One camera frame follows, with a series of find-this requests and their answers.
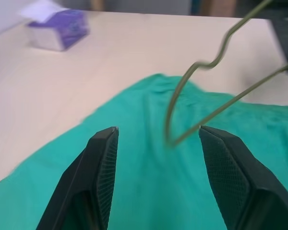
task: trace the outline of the tissue box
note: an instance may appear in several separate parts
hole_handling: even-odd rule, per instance
[[[89,33],[85,13],[77,10],[60,11],[46,22],[27,26],[33,46],[57,51],[68,49]]]

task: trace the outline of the green cloth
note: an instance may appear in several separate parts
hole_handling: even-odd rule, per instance
[[[225,230],[197,133],[164,143],[166,108],[180,77],[157,74],[114,97],[0,182],[0,230],[33,230],[63,171],[97,131],[120,129],[109,230]],[[232,98],[188,83],[172,119],[182,133]],[[209,126],[239,136],[288,189],[288,106],[238,102]]]

